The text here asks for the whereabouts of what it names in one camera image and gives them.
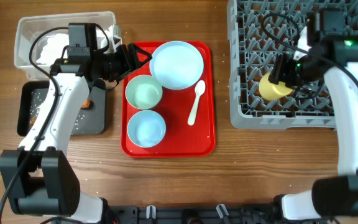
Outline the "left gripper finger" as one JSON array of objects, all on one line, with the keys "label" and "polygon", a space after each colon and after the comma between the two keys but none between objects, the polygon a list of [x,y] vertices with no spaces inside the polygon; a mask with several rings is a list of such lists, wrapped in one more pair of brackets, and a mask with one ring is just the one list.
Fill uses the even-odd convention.
[{"label": "left gripper finger", "polygon": [[[152,60],[152,54],[140,48],[134,43],[130,43],[128,46],[129,58],[133,67],[143,67],[147,62]],[[141,61],[138,54],[146,56],[146,59]]]},{"label": "left gripper finger", "polygon": [[116,78],[116,82],[119,83],[121,82],[123,79],[125,79],[126,77],[128,77],[130,74],[134,73],[138,71],[138,68],[132,69],[132,70],[128,70],[122,74],[120,74],[117,78]]}]

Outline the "yellow cup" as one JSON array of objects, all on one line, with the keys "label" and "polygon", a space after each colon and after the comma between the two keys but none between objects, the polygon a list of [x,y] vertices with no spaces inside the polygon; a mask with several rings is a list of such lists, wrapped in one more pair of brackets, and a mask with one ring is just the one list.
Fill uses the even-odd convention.
[{"label": "yellow cup", "polygon": [[270,72],[267,72],[259,81],[259,93],[263,99],[268,101],[279,100],[293,91],[284,82],[271,83],[269,77]]}]

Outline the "green bowl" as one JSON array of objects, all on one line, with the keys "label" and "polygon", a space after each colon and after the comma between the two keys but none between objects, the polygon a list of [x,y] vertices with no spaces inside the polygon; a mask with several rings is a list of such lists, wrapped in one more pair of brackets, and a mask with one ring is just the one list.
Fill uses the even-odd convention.
[{"label": "green bowl", "polygon": [[154,108],[162,99],[163,88],[156,78],[139,75],[129,81],[125,89],[127,102],[138,110]]}]

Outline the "light blue plate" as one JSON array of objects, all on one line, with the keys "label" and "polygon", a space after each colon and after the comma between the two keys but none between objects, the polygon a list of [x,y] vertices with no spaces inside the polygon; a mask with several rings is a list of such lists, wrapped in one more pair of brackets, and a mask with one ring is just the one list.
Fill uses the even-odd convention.
[{"label": "light blue plate", "polygon": [[149,68],[163,87],[183,90],[201,78],[204,60],[199,50],[188,42],[170,41],[154,50]]}]

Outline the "orange carrot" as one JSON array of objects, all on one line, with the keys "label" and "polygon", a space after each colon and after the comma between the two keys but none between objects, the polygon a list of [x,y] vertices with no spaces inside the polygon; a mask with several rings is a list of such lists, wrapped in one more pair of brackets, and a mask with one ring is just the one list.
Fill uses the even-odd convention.
[{"label": "orange carrot", "polygon": [[86,99],[84,103],[81,106],[81,109],[88,109],[90,107],[91,101],[89,99]]}]

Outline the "white napkin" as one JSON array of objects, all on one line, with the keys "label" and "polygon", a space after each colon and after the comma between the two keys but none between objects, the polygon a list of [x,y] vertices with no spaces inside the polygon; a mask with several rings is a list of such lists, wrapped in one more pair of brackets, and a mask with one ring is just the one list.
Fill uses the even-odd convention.
[{"label": "white napkin", "polygon": [[68,45],[68,34],[54,34],[47,37],[46,46],[42,48],[37,64],[51,65],[62,56],[63,48]]}]

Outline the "light blue rice bowl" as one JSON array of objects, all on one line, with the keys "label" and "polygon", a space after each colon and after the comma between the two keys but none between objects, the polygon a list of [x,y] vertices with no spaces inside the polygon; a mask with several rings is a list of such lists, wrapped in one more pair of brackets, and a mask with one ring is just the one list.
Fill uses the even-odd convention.
[{"label": "light blue rice bowl", "polygon": [[133,115],[127,124],[127,136],[133,144],[148,148],[158,145],[166,134],[163,117],[152,110],[142,110]]}]

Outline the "white rice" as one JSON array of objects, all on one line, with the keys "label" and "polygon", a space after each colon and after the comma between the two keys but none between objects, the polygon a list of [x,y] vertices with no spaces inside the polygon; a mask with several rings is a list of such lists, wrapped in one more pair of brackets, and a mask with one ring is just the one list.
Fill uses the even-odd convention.
[{"label": "white rice", "polygon": [[[40,89],[35,89],[31,92],[30,94],[30,109],[29,109],[29,121],[32,117],[34,116],[38,116],[41,107],[43,106],[43,103],[46,99],[46,95],[47,95],[48,90],[46,88],[40,88]],[[79,126],[80,126],[80,121],[83,121],[84,119],[84,115],[80,115],[80,113],[78,113],[77,119],[74,123],[74,131],[75,130],[79,130]]]}]

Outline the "brown nut shell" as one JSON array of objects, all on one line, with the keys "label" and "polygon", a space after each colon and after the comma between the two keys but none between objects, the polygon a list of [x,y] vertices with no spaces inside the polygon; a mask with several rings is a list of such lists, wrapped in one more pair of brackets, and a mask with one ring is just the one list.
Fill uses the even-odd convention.
[{"label": "brown nut shell", "polygon": [[33,125],[35,124],[35,122],[36,122],[36,119],[37,119],[36,116],[32,117],[32,118],[30,119],[30,121],[29,121],[29,124],[30,124],[31,126],[33,126]]}]

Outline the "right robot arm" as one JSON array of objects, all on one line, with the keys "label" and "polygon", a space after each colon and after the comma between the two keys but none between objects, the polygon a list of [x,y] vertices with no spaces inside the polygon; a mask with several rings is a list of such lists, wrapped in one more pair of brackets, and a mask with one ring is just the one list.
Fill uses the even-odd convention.
[{"label": "right robot arm", "polygon": [[322,80],[334,108],[339,143],[338,175],[310,190],[275,198],[275,219],[313,221],[358,216],[358,35],[347,35],[339,9],[311,13],[296,32],[294,56],[278,56],[259,84],[261,96],[277,100]]}]

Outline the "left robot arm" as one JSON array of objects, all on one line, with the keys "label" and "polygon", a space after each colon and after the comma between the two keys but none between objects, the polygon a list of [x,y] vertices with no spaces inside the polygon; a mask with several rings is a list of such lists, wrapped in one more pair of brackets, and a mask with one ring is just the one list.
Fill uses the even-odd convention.
[{"label": "left robot arm", "polygon": [[67,26],[69,43],[46,71],[47,97],[35,123],[16,150],[0,156],[5,186],[1,205],[17,215],[44,216],[48,221],[118,223],[107,200],[80,189],[67,160],[67,147],[76,118],[96,80],[119,82],[144,65],[143,50],[121,44],[115,52],[98,47],[95,23]]}]

